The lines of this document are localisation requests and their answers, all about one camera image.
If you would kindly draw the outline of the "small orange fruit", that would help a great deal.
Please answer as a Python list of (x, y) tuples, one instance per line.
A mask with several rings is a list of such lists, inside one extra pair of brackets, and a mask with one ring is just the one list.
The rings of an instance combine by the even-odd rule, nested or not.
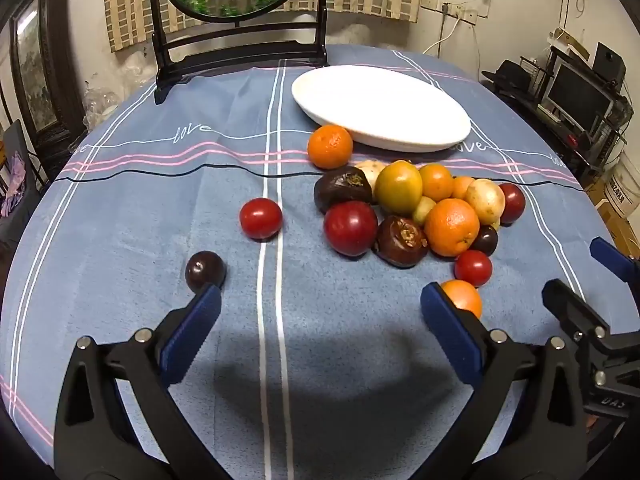
[(450, 280), (440, 284), (440, 288), (456, 308), (469, 311), (477, 318), (482, 316), (482, 298), (472, 284), (462, 280)]

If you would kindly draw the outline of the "small red tomato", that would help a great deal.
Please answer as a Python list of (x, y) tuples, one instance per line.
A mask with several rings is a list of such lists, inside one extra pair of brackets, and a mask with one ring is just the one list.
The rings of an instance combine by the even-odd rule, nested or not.
[(454, 276), (457, 280), (470, 283), (476, 288), (485, 285), (492, 275), (492, 263), (484, 252), (467, 250), (457, 256), (454, 262)]

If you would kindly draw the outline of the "small dark plum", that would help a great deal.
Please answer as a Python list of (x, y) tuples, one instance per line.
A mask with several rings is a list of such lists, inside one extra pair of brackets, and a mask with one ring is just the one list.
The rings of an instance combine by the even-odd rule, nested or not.
[(471, 245), (471, 250), (477, 250), (482, 252), (487, 257), (490, 257), (498, 246), (498, 232), (489, 224), (481, 226), (478, 231), (477, 237)]

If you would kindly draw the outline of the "dark red plum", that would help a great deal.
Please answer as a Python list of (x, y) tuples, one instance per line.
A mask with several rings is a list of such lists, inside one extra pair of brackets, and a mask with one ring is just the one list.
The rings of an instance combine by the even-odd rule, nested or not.
[(524, 214), (526, 198), (522, 190), (513, 183), (503, 183), (500, 188), (506, 201), (500, 222), (503, 226), (510, 226)]

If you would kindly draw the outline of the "pale yellow potato-like fruit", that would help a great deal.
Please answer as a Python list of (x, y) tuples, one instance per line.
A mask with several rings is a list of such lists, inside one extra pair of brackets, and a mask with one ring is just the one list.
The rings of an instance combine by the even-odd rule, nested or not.
[(466, 189), (465, 201), (475, 210), (481, 224), (498, 224), (506, 208), (506, 196), (494, 181), (476, 179)]

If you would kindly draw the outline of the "large orange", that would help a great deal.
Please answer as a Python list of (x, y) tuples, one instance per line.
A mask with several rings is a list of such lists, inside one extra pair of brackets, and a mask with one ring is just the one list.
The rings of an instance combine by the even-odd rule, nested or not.
[(454, 258), (471, 247), (480, 232), (480, 219), (464, 200), (445, 198), (427, 215), (424, 232), (435, 254)]

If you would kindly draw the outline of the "dark purple plum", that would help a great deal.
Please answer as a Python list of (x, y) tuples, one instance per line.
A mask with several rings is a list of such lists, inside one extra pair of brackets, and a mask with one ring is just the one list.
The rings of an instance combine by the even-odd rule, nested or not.
[(197, 294), (204, 286), (213, 284), (221, 288), (226, 280), (227, 266), (216, 252), (202, 250), (193, 254), (186, 263), (186, 284)]

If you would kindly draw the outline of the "small orange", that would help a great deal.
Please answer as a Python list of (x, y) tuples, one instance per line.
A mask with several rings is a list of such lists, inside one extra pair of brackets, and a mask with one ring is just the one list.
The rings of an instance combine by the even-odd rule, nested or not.
[(474, 178), (469, 176), (455, 177), (452, 181), (452, 198), (458, 200), (465, 200), (466, 192), (468, 192), (469, 186), (475, 181)]

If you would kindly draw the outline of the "small yellow green fruit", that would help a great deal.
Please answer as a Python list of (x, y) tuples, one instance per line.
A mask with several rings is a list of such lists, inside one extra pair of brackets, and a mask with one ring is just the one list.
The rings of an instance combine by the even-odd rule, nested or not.
[(427, 196), (422, 196), (418, 206), (412, 213), (412, 221), (420, 228), (424, 227), (427, 216), (436, 206), (436, 202)]

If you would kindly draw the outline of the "smooth orange fruit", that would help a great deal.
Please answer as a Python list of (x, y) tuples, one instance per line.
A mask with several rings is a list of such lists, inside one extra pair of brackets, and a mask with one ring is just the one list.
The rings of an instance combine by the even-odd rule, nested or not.
[(439, 202), (446, 200), (454, 192), (454, 177), (441, 164), (426, 164), (420, 168), (423, 195)]

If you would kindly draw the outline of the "yellow green persimmon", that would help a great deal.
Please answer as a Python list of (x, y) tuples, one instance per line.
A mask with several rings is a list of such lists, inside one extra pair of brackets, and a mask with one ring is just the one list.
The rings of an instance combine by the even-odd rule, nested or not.
[(423, 193), (420, 171), (406, 160), (387, 165), (375, 182), (378, 204), (390, 214), (412, 214)]

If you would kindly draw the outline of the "large red plum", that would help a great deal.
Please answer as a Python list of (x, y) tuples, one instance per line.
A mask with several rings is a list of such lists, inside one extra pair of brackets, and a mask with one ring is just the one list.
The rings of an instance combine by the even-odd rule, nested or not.
[(378, 217), (367, 203), (339, 203), (324, 215), (323, 232), (333, 250), (348, 258), (359, 258), (376, 239)]

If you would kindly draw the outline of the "pale beige fruit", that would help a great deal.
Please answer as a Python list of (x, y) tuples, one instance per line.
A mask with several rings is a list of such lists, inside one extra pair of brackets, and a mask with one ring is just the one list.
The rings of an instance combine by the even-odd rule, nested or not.
[(372, 191), (372, 200), (376, 202), (376, 180), (378, 180), (378, 176), (385, 169), (386, 163), (380, 162), (379, 160), (366, 159), (360, 160), (360, 162), (356, 162), (355, 166), (360, 169), (366, 176)]

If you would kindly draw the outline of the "dark mangosteen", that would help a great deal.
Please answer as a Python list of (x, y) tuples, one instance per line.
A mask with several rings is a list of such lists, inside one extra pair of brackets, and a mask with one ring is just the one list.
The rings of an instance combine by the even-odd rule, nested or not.
[(373, 193), (366, 174), (354, 166), (345, 166), (324, 174), (314, 185), (314, 203), (325, 214), (333, 205), (350, 202), (372, 203)]

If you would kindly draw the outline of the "white wall power strip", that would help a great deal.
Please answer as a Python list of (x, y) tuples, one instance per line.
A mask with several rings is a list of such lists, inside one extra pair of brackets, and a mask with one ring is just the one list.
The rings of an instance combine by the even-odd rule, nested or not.
[(451, 16), (456, 20), (475, 25), (477, 23), (477, 10), (466, 3), (450, 3), (440, 0), (421, 0), (421, 8), (432, 12)]

